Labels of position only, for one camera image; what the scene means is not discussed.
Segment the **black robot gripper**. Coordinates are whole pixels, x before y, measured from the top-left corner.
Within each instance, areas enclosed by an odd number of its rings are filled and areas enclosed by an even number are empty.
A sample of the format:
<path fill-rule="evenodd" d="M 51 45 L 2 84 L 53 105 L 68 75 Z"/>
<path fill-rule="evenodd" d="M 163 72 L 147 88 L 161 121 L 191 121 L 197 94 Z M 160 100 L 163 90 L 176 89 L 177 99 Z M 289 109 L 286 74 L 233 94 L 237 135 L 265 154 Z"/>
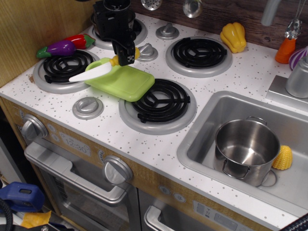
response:
<path fill-rule="evenodd" d="M 112 43 L 120 66 L 135 61 L 135 44 L 128 25 L 129 7 L 129 0 L 99 0 L 93 5 L 100 38 Z"/>

